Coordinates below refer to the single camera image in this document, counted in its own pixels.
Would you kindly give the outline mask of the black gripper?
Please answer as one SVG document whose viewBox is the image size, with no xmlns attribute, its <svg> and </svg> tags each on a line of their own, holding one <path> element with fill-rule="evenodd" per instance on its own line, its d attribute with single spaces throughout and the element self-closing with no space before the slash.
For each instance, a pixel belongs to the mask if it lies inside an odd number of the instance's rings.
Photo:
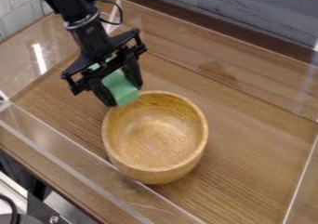
<svg viewBox="0 0 318 224">
<path fill-rule="evenodd" d="M 81 23 L 65 22 L 64 27 L 78 45 L 80 54 L 77 60 L 61 72 L 61 79 L 66 81 L 74 96 L 84 90 L 92 90 L 103 104 L 115 107 L 115 98 L 101 80 L 93 78 L 88 82 L 88 67 L 95 63 L 104 64 L 112 59 L 117 62 L 125 61 L 121 71 L 132 85 L 140 89 L 143 78 L 137 60 L 147 51 L 139 36 L 140 30 L 133 28 L 116 36 L 109 36 L 100 19 Z"/>
</svg>

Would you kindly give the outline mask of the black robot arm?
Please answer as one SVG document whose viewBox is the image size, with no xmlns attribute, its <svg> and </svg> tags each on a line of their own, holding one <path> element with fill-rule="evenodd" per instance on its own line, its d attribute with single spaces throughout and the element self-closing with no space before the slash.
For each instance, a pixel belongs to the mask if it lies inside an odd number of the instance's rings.
<svg viewBox="0 0 318 224">
<path fill-rule="evenodd" d="M 96 1 L 45 0 L 62 18 L 65 30 L 78 45 L 78 58 L 61 72 L 73 94 L 91 91 L 108 107 L 124 106 L 139 96 L 143 78 L 137 63 L 147 51 L 136 28 L 107 34 Z"/>
</svg>

